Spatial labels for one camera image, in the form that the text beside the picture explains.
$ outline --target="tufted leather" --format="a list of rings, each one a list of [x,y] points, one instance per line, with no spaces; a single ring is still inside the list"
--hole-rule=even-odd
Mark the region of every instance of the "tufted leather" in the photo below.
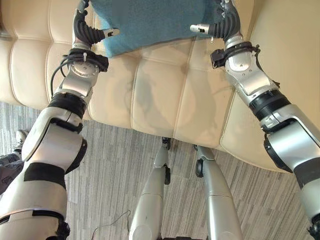
[[[71,47],[77,4],[78,0],[2,0],[3,23],[12,40],[0,40],[0,87],[5,93],[1,101],[36,109],[47,106],[52,72]],[[242,31],[247,35],[253,1],[243,5]],[[99,27],[93,10],[88,12],[87,23]],[[209,55],[222,47],[219,40],[210,44],[189,38],[110,59],[85,118],[217,147],[232,88],[221,69],[212,69]],[[104,46],[98,44],[95,51],[104,54]],[[57,74],[54,87],[61,81]]]
[[[282,37],[282,29],[291,24],[288,21],[283,23],[285,26],[275,26],[282,16],[277,8],[282,8],[281,12],[286,4],[292,4],[266,0],[268,4],[258,14],[257,6],[262,2],[265,1],[237,1],[242,33],[249,38],[258,16],[251,40],[267,49],[261,53],[263,68],[281,81],[283,92],[293,102],[300,104],[304,100],[302,110],[319,127],[319,102],[313,105],[315,108],[310,107],[310,103],[319,99],[316,91],[319,72],[308,71],[308,87],[303,87],[299,95],[296,89],[301,88],[301,82],[297,77],[303,77],[303,71],[299,75],[296,71],[292,73],[291,64],[295,62],[287,61],[290,49],[295,49],[293,43],[285,54],[277,56],[285,71],[274,60],[277,46],[283,48],[284,43],[281,38],[270,40],[269,35]],[[0,37],[0,101],[36,109],[48,105],[51,75],[62,55],[71,48],[72,18],[77,4],[78,0],[1,1],[3,25],[11,38]],[[99,28],[99,18],[91,8],[88,13],[87,23]],[[220,148],[247,163],[278,171],[263,150],[258,121],[237,96],[233,98],[224,70],[212,69],[209,56],[223,46],[221,40],[211,44],[208,39],[189,38],[143,47],[109,59],[108,72],[99,74],[85,119]],[[102,44],[93,50],[102,55],[105,52]],[[310,63],[315,64],[310,60],[302,65],[306,69]],[[55,88],[62,79],[58,73]],[[303,99],[308,91],[313,97]]]

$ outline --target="black cable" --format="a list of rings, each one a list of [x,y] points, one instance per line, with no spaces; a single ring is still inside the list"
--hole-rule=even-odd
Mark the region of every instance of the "black cable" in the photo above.
[[[68,67],[69,67],[70,63],[81,62],[81,61],[84,61],[84,54],[83,53],[63,55],[63,59],[62,59],[60,65],[56,68],[56,70],[54,70],[54,72],[52,74],[52,77],[51,77],[51,81],[50,81],[51,98],[54,95],[54,90],[53,90],[53,88],[54,88],[54,78],[55,78],[55,75],[57,74],[57,72],[60,70],[61,74],[63,75],[63,77],[66,77],[66,75],[65,75],[65,73],[63,71],[63,66],[68,65]],[[101,63],[98,60],[95,60],[93,58],[87,59],[87,62],[89,62],[89,63],[91,63],[91,64],[93,64],[95,66],[100,66],[101,65]]]
[[[54,78],[55,78],[55,75],[56,73],[59,71],[59,69],[61,69],[63,66],[67,65],[67,64],[70,64],[71,62],[73,61],[67,61],[63,64],[61,64],[60,66],[58,66],[56,68],[56,70],[54,70],[53,74],[52,74],[52,77],[51,77],[51,81],[50,81],[50,90],[51,90],[51,97],[53,97],[54,95]]]
[[[129,216],[130,216],[130,214],[131,214],[131,210],[128,210],[128,211],[122,213],[115,221],[113,221],[113,222],[110,223],[110,224],[101,225],[101,226],[96,227],[96,228],[94,229],[94,231],[93,231],[91,240],[94,240],[96,231],[97,231],[98,229],[103,228],[103,227],[110,227],[110,226],[112,226],[113,224],[115,224],[119,219],[121,219],[121,218],[122,218],[125,214],[127,214],[127,213],[129,213],[129,214],[128,214],[128,216],[126,217],[126,220],[127,220],[127,222],[126,222],[126,229],[127,229],[128,233],[129,233],[129,232],[130,232],[130,230],[129,230]]]

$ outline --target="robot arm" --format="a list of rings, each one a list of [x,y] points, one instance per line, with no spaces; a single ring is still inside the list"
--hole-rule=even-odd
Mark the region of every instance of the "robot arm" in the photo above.
[[[222,22],[192,25],[190,30],[223,38],[225,50],[211,54],[212,66],[225,66],[229,83],[258,118],[265,132],[264,148],[275,165],[295,174],[301,203],[313,224],[309,232],[320,238],[320,131],[262,70],[259,46],[243,40],[234,3],[222,0],[221,6]]]
[[[81,0],[75,11],[72,49],[64,59],[69,72],[34,123],[22,148],[23,170],[0,200],[3,239],[65,240],[69,235],[65,174],[77,168],[86,153],[87,142],[79,135],[82,118],[99,72],[109,66],[106,57],[90,49],[119,33],[87,26],[88,5],[89,0]]]

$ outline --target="blue cloth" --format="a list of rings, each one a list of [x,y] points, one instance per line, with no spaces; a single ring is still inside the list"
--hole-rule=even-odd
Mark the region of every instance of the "blue cloth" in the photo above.
[[[104,40],[112,57],[151,44],[199,35],[191,24],[213,24],[220,0],[91,0],[103,29],[120,34]]]

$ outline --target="striped carpet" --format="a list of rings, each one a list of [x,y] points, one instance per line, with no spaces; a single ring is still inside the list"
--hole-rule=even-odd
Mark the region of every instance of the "striped carpet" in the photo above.
[[[39,111],[0,102],[0,153],[10,152],[17,129],[30,129]],[[69,240],[91,240],[137,205],[161,138],[86,121],[88,150],[80,167],[66,176]],[[309,222],[291,174],[263,170],[213,150],[230,186],[245,240],[312,240]],[[162,236],[207,237],[204,183],[195,172],[192,145],[174,140],[169,154],[171,184],[165,187]],[[96,232],[95,240],[128,239],[127,217]]]

